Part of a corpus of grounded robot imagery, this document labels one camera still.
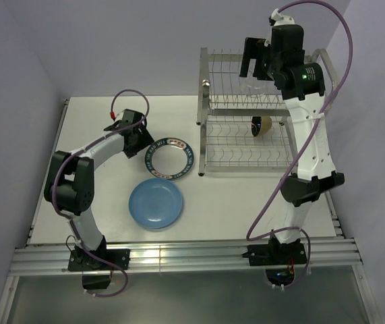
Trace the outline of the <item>green rimmed white plate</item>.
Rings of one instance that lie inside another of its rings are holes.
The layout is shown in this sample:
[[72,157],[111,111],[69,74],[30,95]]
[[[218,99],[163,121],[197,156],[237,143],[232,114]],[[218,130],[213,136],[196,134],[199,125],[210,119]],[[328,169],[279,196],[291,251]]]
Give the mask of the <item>green rimmed white plate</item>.
[[153,176],[172,181],[184,178],[194,161],[192,148],[179,138],[161,138],[151,144],[144,155],[146,169]]

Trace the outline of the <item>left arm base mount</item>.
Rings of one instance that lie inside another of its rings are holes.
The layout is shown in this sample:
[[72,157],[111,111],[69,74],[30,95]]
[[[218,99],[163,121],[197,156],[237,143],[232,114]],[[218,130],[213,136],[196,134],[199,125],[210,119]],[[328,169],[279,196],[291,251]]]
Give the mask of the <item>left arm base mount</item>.
[[96,252],[100,259],[109,264],[98,261],[85,253],[77,246],[71,251],[67,270],[73,273],[82,273],[82,287],[90,291],[105,290],[111,283],[114,270],[117,267],[127,270],[130,260],[130,249],[114,249]]

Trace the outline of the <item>blue plate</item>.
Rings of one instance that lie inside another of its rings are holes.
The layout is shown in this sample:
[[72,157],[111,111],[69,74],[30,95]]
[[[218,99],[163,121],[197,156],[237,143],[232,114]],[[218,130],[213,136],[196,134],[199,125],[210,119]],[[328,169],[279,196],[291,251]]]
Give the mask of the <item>blue plate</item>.
[[152,178],[132,190],[128,208],[136,223],[146,229],[159,230],[172,225],[180,217],[183,195],[171,181]]

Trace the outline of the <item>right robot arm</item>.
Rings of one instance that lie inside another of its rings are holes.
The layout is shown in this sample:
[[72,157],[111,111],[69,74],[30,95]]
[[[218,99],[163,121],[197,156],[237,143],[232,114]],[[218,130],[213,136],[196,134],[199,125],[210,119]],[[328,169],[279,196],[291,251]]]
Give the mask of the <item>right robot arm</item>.
[[324,74],[318,63],[305,61],[303,37],[298,24],[275,24],[267,38],[247,37],[239,72],[240,77],[247,77],[254,60],[254,78],[274,83],[291,117],[297,145],[297,154],[270,196],[281,194],[285,200],[280,226],[274,230],[277,241],[268,247],[275,263],[290,257],[289,244],[300,239],[312,203],[345,182],[328,145],[324,111],[329,97]]

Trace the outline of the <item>black bowl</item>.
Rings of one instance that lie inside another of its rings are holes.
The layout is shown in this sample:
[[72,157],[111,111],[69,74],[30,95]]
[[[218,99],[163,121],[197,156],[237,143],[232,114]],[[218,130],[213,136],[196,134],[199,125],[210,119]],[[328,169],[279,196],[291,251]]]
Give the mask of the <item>black bowl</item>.
[[253,137],[263,136],[272,128],[270,116],[254,116],[251,120],[251,133]]

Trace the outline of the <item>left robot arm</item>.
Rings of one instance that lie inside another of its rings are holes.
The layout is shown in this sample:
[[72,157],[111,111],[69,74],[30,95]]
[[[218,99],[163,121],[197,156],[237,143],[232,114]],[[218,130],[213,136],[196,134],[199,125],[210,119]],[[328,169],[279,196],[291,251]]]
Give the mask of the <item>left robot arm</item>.
[[146,129],[145,115],[126,109],[122,118],[104,129],[100,138],[74,151],[56,151],[51,157],[44,198],[65,218],[84,262],[101,269],[108,253],[100,248],[104,236],[92,213],[95,171],[111,157],[124,153],[130,159],[154,142]]

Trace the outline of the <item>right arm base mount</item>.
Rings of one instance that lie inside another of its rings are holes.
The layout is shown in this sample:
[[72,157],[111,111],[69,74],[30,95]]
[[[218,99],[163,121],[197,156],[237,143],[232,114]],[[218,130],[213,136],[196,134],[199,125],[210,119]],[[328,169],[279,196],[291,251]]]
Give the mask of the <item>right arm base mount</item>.
[[248,260],[250,267],[265,267],[270,285],[280,289],[295,281],[295,265],[307,264],[307,253],[300,240],[280,244],[271,239],[267,244],[248,245],[241,256]]

